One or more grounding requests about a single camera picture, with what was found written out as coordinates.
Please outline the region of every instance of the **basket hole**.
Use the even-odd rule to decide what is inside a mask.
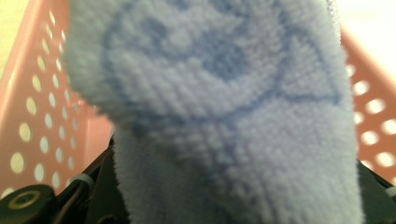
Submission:
[[[73,119],[73,129],[76,130],[78,128],[78,120]]]
[[[64,34],[64,30],[61,31],[62,40],[66,41],[66,35]]]
[[[47,69],[46,62],[44,61],[44,58],[41,55],[37,56],[37,64],[38,64],[38,68],[42,72],[46,71],[46,69]]]
[[[61,177],[59,176],[58,172],[53,173],[52,176],[52,186],[57,189],[61,185]]]
[[[46,170],[45,170],[43,164],[39,163],[35,167],[35,180],[38,182],[43,181],[45,172],[46,172]]]
[[[52,29],[50,28],[50,26],[47,24],[46,25],[46,31],[47,31],[47,35],[49,36],[49,38],[53,38],[53,32]]]
[[[369,114],[377,114],[383,111],[386,107],[386,104],[381,99],[374,99],[366,104],[366,111]]]
[[[385,134],[396,134],[396,119],[388,119],[381,124],[382,132]]]
[[[67,102],[70,102],[70,92],[69,90],[64,91],[64,99],[66,99]]]
[[[68,166],[69,166],[69,170],[74,170],[74,167],[75,167],[75,164],[74,164],[74,159],[73,159],[73,157],[70,157],[69,158],[69,161],[68,161]]]
[[[49,139],[43,136],[40,140],[40,149],[43,153],[48,153],[50,148]]]
[[[53,122],[52,122],[52,116],[47,113],[46,116],[44,117],[44,121],[46,123],[47,128],[52,128]]]
[[[62,46],[62,44],[59,44],[59,52],[61,53],[61,54],[64,54],[64,47]]]
[[[5,189],[5,190],[3,191],[3,193],[1,194],[0,199],[6,198],[6,197],[8,196],[8,194],[10,194],[10,193],[12,193],[12,192],[14,192],[14,189],[13,189],[13,188]]]
[[[375,156],[376,162],[383,167],[390,167],[395,164],[396,160],[393,154],[381,152]]]
[[[374,166],[370,161],[361,161],[361,163],[370,170],[374,170]]]
[[[62,117],[64,119],[68,119],[69,118],[69,112],[67,111],[66,107],[62,107]]]
[[[64,160],[64,151],[62,150],[61,147],[56,148],[55,158],[56,158],[56,161],[59,163],[61,163]]]
[[[33,83],[33,88],[35,88],[36,91],[41,91],[41,80],[37,75],[33,75],[32,77],[32,83]]]
[[[361,124],[364,121],[364,116],[361,112],[356,111],[354,113],[353,119],[355,120],[355,124]]]
[[[356,68],[353,64],[349,64],[346,66],[346,73],[349,77],[352,77],[356,72]]]
[[[31,115],[35,115],[37,113],[37,105],[31,96],[29,96],[26,100],[26,108],[27,112],[29,112]]]
[[[49,104],[52,107],[56,106],[56,98],[55,98],[55,95],[53,94],[53,92],[49,93]]]
[[[56,74],[54,74],[54,75],[52,76],[52,83],[53,83],[53,86],[54,86],[56,89],[59,88],[59,79],[58,79],[58,76],[56,76]]]
[[[360,96],[366,93],[370,89],[370,83],[366,80],[355,83],[353,85],[353,92],[355,95]]]
[[[58,71],[62,71],[61,60],[59,60],[59,58],[57,58],[55,63],[56,63],[56,68],[58,69]]]
[[[64,140],[66,138],[66,130],[64,126],[59,127],[59,136]]]
[[[77,144],[76,138],[75,138],[74,136],[72,136],[72,138],[70,139],[70,146],[71,146],[73,149],[76,149],[76,144]]]
[[[56,19],[55,19],[55,16],[53,15],[52,10],[49,11],[49,19],[50,19],[50,22],[51,22],[53,25],[56,24]]]
[[[41,45],[43,46],[44,52],[46,52],[46,54],[50,54],[50,45],[49,45],[49,42],[47,42],[46,39],[43,39],[41,41]]]
[[[23,142],[29,142],[30,138],[32,137],[30,127],[25,122],[20,125],[20,137]]]
[[[378,142],[379,136],[374,131],[365,132],[361,135],[361,141],[367,145],[374,145]]]
[[[12,172],[17,175],[22,173],[24,169],[24,164],[24,158],[20,152],[16,152],[14,153],[14,155],[12,155],[10,162]]]

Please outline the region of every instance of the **plastic basket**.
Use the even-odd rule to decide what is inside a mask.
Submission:
[[[35,0],[0,80],[0,195],[27,185],[59,193],[108,143],[111,125],[68,86],[62,52],[68,2]],[[396,90],[386,74],[343,32],[355,94],[359,157],[396,184]]]
[[[106,149],[111,125],[68,86],[68,1],[30,1],[0,80],[0,195],[35,183],[59,193]]]
[[[396,185],[396,83],[348,30],[343,31],[355,99],[359,159]]]

